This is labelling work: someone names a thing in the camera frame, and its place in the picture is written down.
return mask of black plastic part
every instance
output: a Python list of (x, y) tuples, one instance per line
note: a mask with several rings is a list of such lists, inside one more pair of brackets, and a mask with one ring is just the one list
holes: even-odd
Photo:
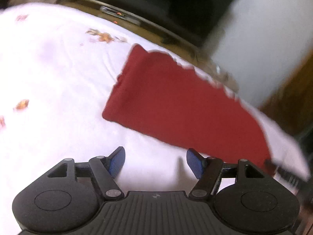
[[(119, 147), (105, 161), (105, 157), (95, 157), (88, 163), (75, 163), (66, 158), (35, 180), (13, 200), (13, 214), (20, 227), (38, 233), (70, 231), (88, 222), (103, 202), (122, 199), (124, 194), (108, 170), (114, 165), (114, 173), (120, 171), (124, 148)], [(90, 178), (91, 186), (78, 183), (79, 178)], [(109, 197), (108, 190), (119, 190), (120, 194)]]
[[(189, 193), (189, 198), (193, 200), (209, 200), (217, 193), (222, 181), (222, 168), (224, 162), (218, 158), (208, 158), (207, 162), (208, 166), (206, 167), (202, 177)], [(197, 191), (205, 191), (206, 194), (202, 196), (201, 194), (197, 194)]]
[(98, 209), (94, 191), (76, 182), (73, 159), (61, 161), (39, 177), (12, 204), (21, 228), (39, 233), (72, 230), (89, 221)]
[(236, 183), (222, 189), (213, 206), (221, 220), (248, 234), (283, 232), (299, 213), (296, 197), (247, 160), (238, 161)]
[[(187, 163), (198, 183), (185, 192), (129, 192), (112, 177), (125, 161), (119, 147), (87, 163), (65, 159), (20, 192), (12, 210), (20, 235), (291, 235), (297, 198), (245, 159), (225, 164), (194, 149)], [(222, 178), (234, 185), (217, 193)], [(90, 178), (85, 186), (79, 180)]]
[(131, 191), (121, 201), (106, 202), (91, 222), (67, 233), (81, 234), (242, 235), (220, 222), (207, 203), (192, 201), (183, 191)]

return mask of red cloth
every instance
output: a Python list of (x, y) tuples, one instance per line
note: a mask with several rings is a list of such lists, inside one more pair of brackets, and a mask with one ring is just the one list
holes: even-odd
[(178, 147), (263, 168), (270, 153), (254, 118), (224, 89), (184, 69), (168, 54), (135, 45), (102, 117)]

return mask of white fabric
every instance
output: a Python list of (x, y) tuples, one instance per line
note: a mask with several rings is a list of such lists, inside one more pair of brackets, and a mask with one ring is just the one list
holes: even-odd
[[(16, 21), (19, 15), (28, 16)], [(97, 36), (85, 34), (89, 28), (125, 37), (128, 43), (98, 42)], [(86, 162), (123, 146), (126, 161), (117, 183), (125, 193), (192, 189), (196, 179), (185, 149), (101, 117), (131, 46), (166, 49), (104, 19), (59, 5), (7, 9), (0, 15), (0, 29), (0, 115), (7, 124), (0, 130), (1, 235), (20, 231), (11, 210), (15, 195), (63, 158)], [(14, 112), (22, 99), (29, 99), (28, 109)], [(294, 140), (245, 106), (262, 126), (273, 158), (307, 178), (309, 169)]]

